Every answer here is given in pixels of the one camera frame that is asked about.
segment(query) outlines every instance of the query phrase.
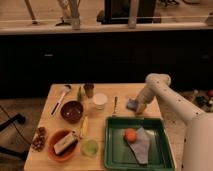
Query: wooden bowl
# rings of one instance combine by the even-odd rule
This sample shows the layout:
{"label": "wooden bowl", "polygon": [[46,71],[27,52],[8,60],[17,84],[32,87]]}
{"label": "wooden bowl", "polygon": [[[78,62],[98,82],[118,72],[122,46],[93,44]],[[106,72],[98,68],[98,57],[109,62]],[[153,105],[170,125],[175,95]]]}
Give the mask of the wooden bowl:
{"label": "wooden bowl", "polygon": [[61,116],[69,123],[77,123],[83,115],[83,105],[78,101],[69,101],[61,108]]}
{"label": "wooden bowl", "polygon": [[74,155],[78,143],[75,143],[68,147],[68,149],[66,149],[66,151],[63,152],[61,155],[56,155],[54,150],[54,145],[70,132],[70,130],[59,130],[50,137],[48,142],[48,155],[51,159],[57,162],[65,162]]}

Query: cup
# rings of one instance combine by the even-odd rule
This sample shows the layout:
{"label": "cup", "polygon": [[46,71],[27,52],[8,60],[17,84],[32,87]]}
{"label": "cup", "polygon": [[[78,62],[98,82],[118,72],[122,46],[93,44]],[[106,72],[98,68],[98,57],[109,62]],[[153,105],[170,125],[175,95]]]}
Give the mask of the cup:
{"label": "cup", "polygon": [[92,83],[84,84],[84,91],[88,98],[92,98],[94,94],[94,84]]}
{"label": "cup", "polygon": [[93,96],[93,103],[95,104],[95,107],[97,109],[104,109],[106,103],[107,103],[107,96],[103,93],[97,93]]}

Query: green tray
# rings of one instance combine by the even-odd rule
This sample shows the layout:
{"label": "green tray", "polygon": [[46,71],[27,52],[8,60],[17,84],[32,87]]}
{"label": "green tray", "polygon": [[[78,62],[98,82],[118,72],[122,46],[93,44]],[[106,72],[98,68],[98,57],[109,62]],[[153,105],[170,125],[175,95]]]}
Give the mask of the green tray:
{"label": "green tray", "polygon": [[[138,164],[134,153],[123,139],[126,128],[141,126],[150,137],[147,165]],[[173,171],[170,146],[161,119],[109,117],[106,120],[104,165],[110,170]]]}

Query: white bowl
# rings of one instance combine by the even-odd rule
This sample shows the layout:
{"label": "white bowl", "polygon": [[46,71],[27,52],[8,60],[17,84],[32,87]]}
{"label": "white bowl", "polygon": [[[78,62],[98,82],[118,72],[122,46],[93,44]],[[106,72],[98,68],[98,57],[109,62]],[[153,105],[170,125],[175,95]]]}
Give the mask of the white bowl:
{"label": "white bowl", "polygon": [[93,103],[95,104],[95,107],[97,109],[104,109],[107,101],[108,101],[108,98],[105,94],[103,93],[96,93],[94,96],[93,96],[93,99],[92,99]]}

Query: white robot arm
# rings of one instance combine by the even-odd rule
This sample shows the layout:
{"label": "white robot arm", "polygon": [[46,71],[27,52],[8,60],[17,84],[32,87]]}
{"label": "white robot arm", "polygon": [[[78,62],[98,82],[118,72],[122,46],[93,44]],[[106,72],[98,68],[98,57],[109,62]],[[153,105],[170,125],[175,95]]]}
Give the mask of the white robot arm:
{"label": "white robot arm", "polygon": [[213,113],[206,113],[169,88],[166,74],[149,74],[137,97],[139,105],[160,97],[187,125],[182,159],[183,171],[213,171]]}

